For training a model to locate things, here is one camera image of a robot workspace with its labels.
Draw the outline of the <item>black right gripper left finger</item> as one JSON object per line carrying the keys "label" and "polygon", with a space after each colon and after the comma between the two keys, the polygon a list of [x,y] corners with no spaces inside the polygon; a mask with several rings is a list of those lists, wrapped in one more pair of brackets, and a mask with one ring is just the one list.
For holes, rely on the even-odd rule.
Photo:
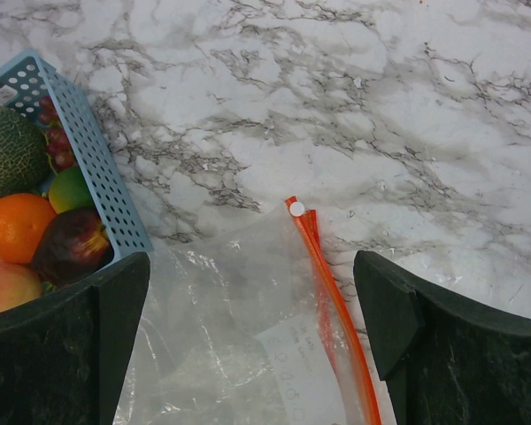
{"label": "black right gripper left finger", "polygon": [[0,424],[110,424],[147,295],[136,252],[0,313]]}

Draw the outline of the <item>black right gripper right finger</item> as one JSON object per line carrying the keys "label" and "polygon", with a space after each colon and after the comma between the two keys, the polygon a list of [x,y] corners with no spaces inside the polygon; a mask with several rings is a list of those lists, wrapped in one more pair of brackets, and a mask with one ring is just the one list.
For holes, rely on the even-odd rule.
{"label": "black right gripper right finger", "polygon": [[428,282],[380,254],[353,267],[399,424],[531,424],[531,319]]}

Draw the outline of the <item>pink yellow peach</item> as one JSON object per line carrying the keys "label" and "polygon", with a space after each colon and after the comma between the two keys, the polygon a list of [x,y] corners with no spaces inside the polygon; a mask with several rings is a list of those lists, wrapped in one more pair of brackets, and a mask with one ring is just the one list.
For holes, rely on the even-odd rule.
{"label": "pink yellow peach", "polygon": [[32,269],[0,259],[0,313],[42,294],[42,281]]}

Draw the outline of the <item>orange fruit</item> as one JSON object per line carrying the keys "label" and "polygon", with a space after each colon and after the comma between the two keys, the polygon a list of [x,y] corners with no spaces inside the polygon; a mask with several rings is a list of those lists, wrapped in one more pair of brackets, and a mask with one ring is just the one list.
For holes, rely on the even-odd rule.
{"label": "orange fruit", "polygon": [[29,264],[45,229],[56,216],[50,202],[34,194],[0,198],[0,258]]}

